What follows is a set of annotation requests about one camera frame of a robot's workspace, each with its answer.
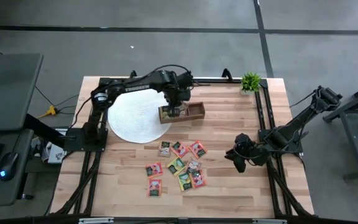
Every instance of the potted plant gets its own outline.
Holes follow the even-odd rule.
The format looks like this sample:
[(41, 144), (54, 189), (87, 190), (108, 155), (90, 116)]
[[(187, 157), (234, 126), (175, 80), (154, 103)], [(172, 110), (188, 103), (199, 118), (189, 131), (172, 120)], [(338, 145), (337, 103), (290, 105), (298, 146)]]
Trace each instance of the potted plant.
[(247, 72), (241, 78), (241, 94), (251, 95), (259, 91), (260, 76), (254, 72)]

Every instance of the tea bag packet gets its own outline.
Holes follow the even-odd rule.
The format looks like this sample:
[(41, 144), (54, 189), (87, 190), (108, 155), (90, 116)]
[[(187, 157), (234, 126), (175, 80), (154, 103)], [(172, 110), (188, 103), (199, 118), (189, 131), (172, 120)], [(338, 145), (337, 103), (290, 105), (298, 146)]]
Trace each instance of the tea bag packet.
[(190, 176), (194, 188), (202, 187), (206, 184), (202, 170), (191, 173)]
[(179, 186), (182, 191), (192, 189), (190, 174), (184, 173), (178, 175)]
[(186, 167), (186, 165), (179, 157), (177, 157), (176, 159), (172, 160), (172, 162), (170, 162), (167, 165), (167, 167), (168, 167), (168, 170), (174, 176), (176, 176), (180, 173), (180, 171), (182, 171)]
[(189, 148), (197, 159), (205, 155), (207, 152), (207, 150), (199, 141), (194, 142), (192, 145), (189, 146)]
[(171, 150), (170, 150), (170, 142), (162, 141), (160, 143), (160, 147), (158, 148), (158, 156), (170, 157)]
[(156, 162), (154, 164), (146, 165), (146, 173), (148, 178), (158, 177), (162, 175), (162, 166), (161, 162)]
[(162, 180), (149, 179), (147, 196), (161, 196)]
[(199, 171), (201, 169), (201, 163), (197, 162), (193, 158), (190, 158), (189, 162), (187, 163), (187, 170), (186, 172), (188, 174), (194, 173), (196, 171)]
[(185, 146), (182, 142), (176, 142), (171, 146), (171, 150), (180, 158), (183, 158), (183, 156), (189, 151), (187, 146)]

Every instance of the round woven placemat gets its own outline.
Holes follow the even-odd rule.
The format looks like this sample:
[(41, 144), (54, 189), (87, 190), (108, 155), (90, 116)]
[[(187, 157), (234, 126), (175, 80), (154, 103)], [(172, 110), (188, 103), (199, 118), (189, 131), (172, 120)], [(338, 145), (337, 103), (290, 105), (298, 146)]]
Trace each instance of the round woven placemat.
[(160, 124), (159, 106), (167, 105), (162, 92), (142, 90), (121, 94), (108, 111), (111, 129), (123, 140), (148, 143), (161, 137), (171, 126)]

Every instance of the yellow cable connector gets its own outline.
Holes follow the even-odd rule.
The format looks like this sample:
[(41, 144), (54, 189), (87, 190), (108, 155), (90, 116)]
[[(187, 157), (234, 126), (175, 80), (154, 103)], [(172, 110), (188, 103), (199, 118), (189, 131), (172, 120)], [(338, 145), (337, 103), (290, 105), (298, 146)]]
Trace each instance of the yellow cable connector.
[(43, 117), (46, 117), (46, 116), (49, 116), (49, 115), (54, 115), (54, 116), (56, 116), (56, 108), (55, 108), (55, 106), (54, 105), (50, 105), (49, 106), (49, 110), (47, 110), (47, 112), (45, 113), (45, 114), (43, 114), (43, 115), (41, 115), (41, 116), (38, 116), (37, 117), (37, 119), (39, 119), (39, 118), (43, 118)]

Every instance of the butcher block tabletop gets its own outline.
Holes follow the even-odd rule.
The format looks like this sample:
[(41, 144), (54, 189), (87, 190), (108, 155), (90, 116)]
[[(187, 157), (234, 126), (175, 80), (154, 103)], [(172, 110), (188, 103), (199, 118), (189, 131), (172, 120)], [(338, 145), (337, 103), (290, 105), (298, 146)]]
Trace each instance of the butcher block tabletop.
[[(84, 77), (76, 112), (98, 86), (100, 77)], [(277, 126), (291, 120), (284, 81), (268, 78), (268, 89)], [(241, 95), (239, 84), (217, 83), (197, 86), (191, 91), (191, 102), (204, 102), (205, 118), (173, 123), (159, 139), (147, 144), (130, 143), (114, 134), (109, 125), (106, 150), (102, 153), (98, 181), (94, 193), (93, 217), (193, 217), (193, 218), (273, 218), (272, 198), (266, 166), (250, 166), (240, 174), (232, 161), (224, 158), (233, 147), (236, 136), (244, 133), (257, 141), (260, 129), (255, 95)], [(261, 91), (265, 123), (269, 126)], [(87, 121), (91, 103), (85, 104), (75, 127)], [(177, 177), (166, 165), (175, 158), (158, 157), (160, 141), (181, 141), (188, 146), (201, 141), (208, 152), (198, 159), (205, 175), (206, 186), (182, 192)], [(185, 163), (192, 153), (183, 157)], [(62, 164), (53, 197), (51, 213), (70, 198), (78, 186), (84, 152), (74, 152)], [(313, 213), (305, 171), (299, 158), (291, 154), (282, 157), (288, 188), (304, 208)], [(145, 165), (161, 162), (162, 195), (147, 196), (148, 178)], [(280, 188), (278, 199), (284, 212)], [(85, 208), (88, 188), (84, 191), (81, 211)]]

